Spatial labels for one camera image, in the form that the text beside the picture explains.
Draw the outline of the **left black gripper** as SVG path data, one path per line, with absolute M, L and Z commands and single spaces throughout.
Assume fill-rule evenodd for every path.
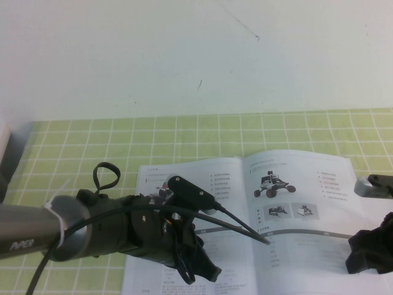
M 194 275 L 216 282 L 222 269 L 204 250 L 204 242 L 194 232 L 192 217 L 175 218 L 163 210 L 138 210 L 129 214 L 128 246 L 125 254 L 175 268 L 181 261 Z

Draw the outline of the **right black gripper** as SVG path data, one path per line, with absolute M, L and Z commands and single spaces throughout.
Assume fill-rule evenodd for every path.
M 378 274 L 392 272 L 392 212 L 388 213 L 379 227 L 360 230 L 349 239 L 351 252 L 346 259 L 349 274 L 376 269 Z

